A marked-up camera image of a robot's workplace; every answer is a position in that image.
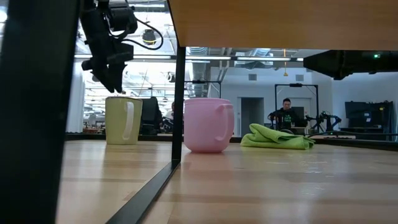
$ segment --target office chair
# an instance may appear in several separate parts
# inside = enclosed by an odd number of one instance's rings
[[[157,135],[162,122],[162,112],[156,97],[142,99],[142,114],[140,134]]]

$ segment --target wooden surface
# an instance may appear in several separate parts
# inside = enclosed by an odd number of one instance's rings
[[[192,47],[398,50],[397,0],[170,0]]]
[[[66,142],[57,223],[105,223],[170,158],[171,142]]]
[[[334,136],[334,135],[327,135],[327,136],[312,136],[312,139],[327,139],[327,138],[345,138],[345,139],[356,139],[356,136]]]
[[[145,224],[398,223],[396,152],[231,144],[223,154],[183,153]]]

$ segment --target ceiling light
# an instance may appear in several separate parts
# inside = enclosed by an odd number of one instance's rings
[[[79,59],[79,58],[91,58],[92,55],[75,55],[75,58]]]
[[[267,61],[267,62],[275,62],[275,61],[288,62],[288,61],[290,61],[290,58],[279,58],[279,57],[238,57],[238,60],[244,60],[244,61]]]
[[[7,20],[7,13],[0,11],[0,22],[5,22]]]
[[[75,55],[75,58],[91,58],[92,55]],[[171,59],[169,55],[135,55],[134,59]]]
[[[134,7],[164,7],[163,4],[130,4],[130,6],[134,6]]]
[[[219,56],[219,57],[212,57],[212,56],[191,56],[187,55],[185,57],[187,60],[231,60],[231,57],[224,57],[224,56]]]
[[[135,55],[134,59],[171,59],[168,55]]]

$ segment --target green towel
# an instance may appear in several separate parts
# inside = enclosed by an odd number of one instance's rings
[[[310,149],[315,141],[304,136],[283,133],[264,127],[260,124],[250,124],[252,134],[246,134],[241,146],[269,147],[278,149]]]

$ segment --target ceiling vent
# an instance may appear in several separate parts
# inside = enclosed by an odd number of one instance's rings
[[[248,52],[236,52],[237,57],[273,57],[274,55],[270,53],[271,49],[254,49]],[[252,70],[255,68],[271,68],[273,62],[253,62],[253,61],[235,61],[235,68],[246,68]]]
[[[296,82],[304,82],[304,75],[296,75]]]
[[[249,74],[249,81],[257,81],[257,74]]]

